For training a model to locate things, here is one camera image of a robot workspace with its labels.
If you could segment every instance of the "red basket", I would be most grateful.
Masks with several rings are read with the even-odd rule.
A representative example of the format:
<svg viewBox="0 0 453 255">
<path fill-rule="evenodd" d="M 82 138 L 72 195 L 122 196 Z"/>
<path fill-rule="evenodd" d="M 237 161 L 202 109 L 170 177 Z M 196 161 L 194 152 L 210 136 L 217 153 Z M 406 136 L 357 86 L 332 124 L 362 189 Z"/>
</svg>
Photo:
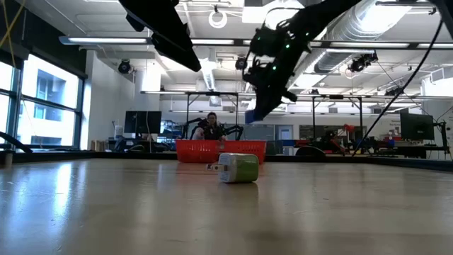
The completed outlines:
<svg viewBox="0 0 453 255">
<path fill-rule="evenodd" d="M 209 140 L 176 140 L 178 161 L 214 163 L 219 159 L 219 142 Z"/>
<path fill-rule="evenodd" d="M 264 163 L 266 141 L 225 141 L 221 152 L 254 154 Z"/>
</svg>

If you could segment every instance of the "table surface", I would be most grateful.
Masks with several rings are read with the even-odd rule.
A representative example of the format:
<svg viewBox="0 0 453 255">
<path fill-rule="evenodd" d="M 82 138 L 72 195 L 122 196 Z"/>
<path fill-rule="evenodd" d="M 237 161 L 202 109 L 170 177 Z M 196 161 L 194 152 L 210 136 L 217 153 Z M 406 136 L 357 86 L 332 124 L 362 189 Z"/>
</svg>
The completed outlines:
<svg viewBox="0 0 453 255">
<path fill-rule="evenodd" d="M 451 254 L 453 175 L 266 163 L 90 159 L 0 169 L 0 254 Z"/>
</svg>

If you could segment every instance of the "ceiling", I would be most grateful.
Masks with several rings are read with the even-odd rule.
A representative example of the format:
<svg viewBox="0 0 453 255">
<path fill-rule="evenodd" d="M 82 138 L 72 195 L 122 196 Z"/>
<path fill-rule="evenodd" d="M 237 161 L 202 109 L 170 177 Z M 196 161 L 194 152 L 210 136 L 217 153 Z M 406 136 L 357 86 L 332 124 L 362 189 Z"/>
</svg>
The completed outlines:
<svg viewBox="0 0 453 255">
<path fill-rule="evenodd" d="M 138 33 L 133 30 L 125 20 L 125 10 L 118 3 L 92 2 L 93 0 L 33 0 L 27 2 L 27 7 L 39 17 L 52 24 L 63 33 L 72 36 L 116 36 L 116 37 L 143 37 L 149 36 L 149 31 Z M 184 6 L 178 5 L 182 22 L 190 21 L 193 27 L 192 38 L 252 38 L 255 29 L 260 24 L 242 23 L 241 12 L 243 0 L 229 0 L 230 7 L 220 6 L 219 10 L 231 12 L 228 15 L 227 24 L 221 28 L 213 28 L 208 22 L 208 16 L 212 11 L 211 6 L 192 6 L 188 5 L 188 16 L 184 12 Z M 385 32 L 379 40 L 405 40 L 405 41 L 429 41 L 432 39 L 434 31 L 440 20 L 439 14 L 428 15 L 429 9 L 414 9 L 405 15 L 393 28 Z M 442 29 L 438 42 L 451 42 L 452 39 L 445 28 Z M 105 51 L 113 52 L 153 52 L 152 46 L 105 46 Z M 217 69 L 214 70 L 214 77 L 223 80 L 238 80 L 241 78 L 240 72 L 234 68 L 238 55 L 247 53 L 245 47 L 215 47 L 217 51 Z M 379 50 L 379 62 L 388 72 L 392 79 L 399 79 L 412 73 L 410 67 L 415 69 L 421 60 L 424 51 L 403 51 L 403 50 Z M 103 51 L 99 52 L 99 57 L 103 57 Z M 162 83 L 168 88 L 177 84 L 195 84 L 197 79 L 202 79 L 202 73 L 194 73 L 185 67 L 160 57 L 166 75 L 163 76 Z M 118 62 L 119 58 L 109 57 L 112 67 Z M 131 59 L 131 63 L 138 69 L 146 66 L 145 59 Z M 418 78 L 428 75 L 430 70 L 439 69 L 442 65 L 453 64 L 453 52 L 434 51 L 428 57 L 426 65 L 423 67 L 425 72 Z M 336 94 L 350 93 L 351 90 L 363 94 L 375 90 L 378 86 L 388 84 L 390 78 L 382 68 L 374 64 L 360 73 L 353 79 L 348 78 L 344 73 L 327 76 L 319 88 L 321 93 Z M 415 79 L 406 92 L 420 92 L 420 79 Z"/>
</svg>

